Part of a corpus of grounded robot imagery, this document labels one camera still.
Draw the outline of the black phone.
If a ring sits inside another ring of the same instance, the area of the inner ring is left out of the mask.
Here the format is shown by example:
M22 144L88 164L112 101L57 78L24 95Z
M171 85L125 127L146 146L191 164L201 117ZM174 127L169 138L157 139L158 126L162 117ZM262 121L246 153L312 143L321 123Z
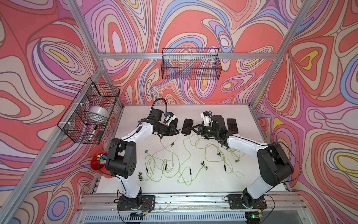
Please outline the black phone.
M184 123L183 123L181 133L183 135L191 135L193 123L194 123L193 119L185 119Z
M178 119L175 118L174 120L171 121L170 125L173 126L174 128L177 127L177 124L178 124Z

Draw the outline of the blue phone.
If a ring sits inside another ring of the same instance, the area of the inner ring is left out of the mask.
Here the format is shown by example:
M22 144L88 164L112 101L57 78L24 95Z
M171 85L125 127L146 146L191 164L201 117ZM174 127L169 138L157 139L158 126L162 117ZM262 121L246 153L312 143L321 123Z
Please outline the blue phone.
M231 131L233 134L239 133L236 119L233 119L233 118L227 119L227 127L228 127L228 130Z

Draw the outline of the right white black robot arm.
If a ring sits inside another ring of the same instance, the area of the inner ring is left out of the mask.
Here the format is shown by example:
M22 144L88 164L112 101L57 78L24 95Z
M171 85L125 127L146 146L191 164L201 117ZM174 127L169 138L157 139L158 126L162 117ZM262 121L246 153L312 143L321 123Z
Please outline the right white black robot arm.
M259 176L242 191L246 203L255 201L294 173L294 167L279 143L260 143L228 130L221 115L202 114L202 123L191 127L196 134L218 141L220 146L241 151L258 161Z

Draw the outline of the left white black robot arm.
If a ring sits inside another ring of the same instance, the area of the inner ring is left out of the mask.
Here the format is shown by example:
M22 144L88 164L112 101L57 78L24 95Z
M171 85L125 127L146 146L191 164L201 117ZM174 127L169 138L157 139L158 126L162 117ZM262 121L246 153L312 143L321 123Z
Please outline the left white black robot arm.
M130 176L137 166L137 144L150 135L175 136L180 133L177 129L178 119L172 112L151 109L149 115L138 121L136 128L126 136L114 138L108 149L105 169L120 180L123 185L123 195L136 199L141 193L141 187Z

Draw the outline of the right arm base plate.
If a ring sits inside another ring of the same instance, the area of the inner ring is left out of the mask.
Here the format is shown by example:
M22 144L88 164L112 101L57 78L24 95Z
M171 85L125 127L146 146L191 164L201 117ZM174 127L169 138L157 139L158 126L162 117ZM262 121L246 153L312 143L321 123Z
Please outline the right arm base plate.
M258 199L253 199L247 194L229 194L226 197L231 210L264 210L267 209L264 195Z

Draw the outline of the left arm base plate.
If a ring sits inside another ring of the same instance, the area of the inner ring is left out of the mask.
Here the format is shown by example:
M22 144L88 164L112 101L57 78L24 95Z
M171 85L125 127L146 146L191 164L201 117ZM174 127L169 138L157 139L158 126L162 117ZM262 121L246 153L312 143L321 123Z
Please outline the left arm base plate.
M152 211L155 208L155 195L138 196L137 198L128 198L120 196L115 199L118 211Z

